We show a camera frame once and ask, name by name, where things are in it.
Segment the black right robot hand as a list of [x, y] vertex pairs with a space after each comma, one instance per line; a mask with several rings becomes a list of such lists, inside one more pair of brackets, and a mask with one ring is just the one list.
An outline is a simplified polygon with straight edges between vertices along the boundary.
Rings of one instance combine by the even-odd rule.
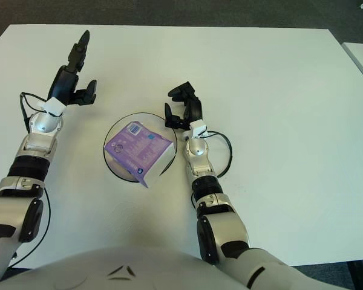
[[171, 107], [165, 103], [165, 126], [172, 129], [189, 130], [190, 124], [203, 119], [202, 105], [195, 95], [195, 89], [189, 82], [185, 82], [168, 92], [168, 97], [174, 102], [182, 102], [185, 106], [183, 117], [173, 115]]

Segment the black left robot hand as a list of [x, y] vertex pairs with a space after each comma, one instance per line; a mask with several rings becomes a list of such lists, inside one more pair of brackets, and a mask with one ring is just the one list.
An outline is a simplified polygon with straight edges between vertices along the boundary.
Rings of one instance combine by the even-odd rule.
[[47, 100], [56, 98], [63, 105], [92, 105], [96, 99], [97, 81], [89, 82], [86, 89], [76, 89], [87, 53], [90, 32], [85, 30], [78, 43], [75, 43], [68, 55], [68, 63], [62, 65], [50, 87]]

